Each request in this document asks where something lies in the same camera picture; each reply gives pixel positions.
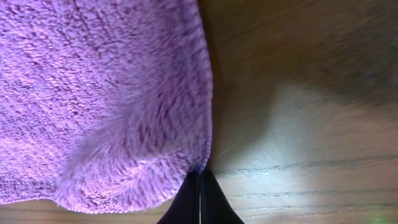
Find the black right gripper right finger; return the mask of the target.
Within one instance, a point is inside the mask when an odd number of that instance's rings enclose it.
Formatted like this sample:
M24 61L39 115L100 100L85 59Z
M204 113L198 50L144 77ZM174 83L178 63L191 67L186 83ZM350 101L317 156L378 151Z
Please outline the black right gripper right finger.
M201 173L200 200L201 224L244 224L208 169Z

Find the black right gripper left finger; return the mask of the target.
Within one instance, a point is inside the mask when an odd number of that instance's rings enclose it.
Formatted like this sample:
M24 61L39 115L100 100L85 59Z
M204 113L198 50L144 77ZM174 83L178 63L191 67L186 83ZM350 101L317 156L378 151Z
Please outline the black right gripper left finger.
M199 179L197 171L187 174L170 208L157 224L199 224Z

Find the purple microfiber cloth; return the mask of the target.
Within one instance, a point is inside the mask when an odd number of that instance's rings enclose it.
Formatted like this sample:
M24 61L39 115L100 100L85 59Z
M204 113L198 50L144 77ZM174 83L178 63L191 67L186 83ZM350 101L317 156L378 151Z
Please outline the purple microfiber cloth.
M159 206L206 166L212 88L196 1L2 1L1 203Z

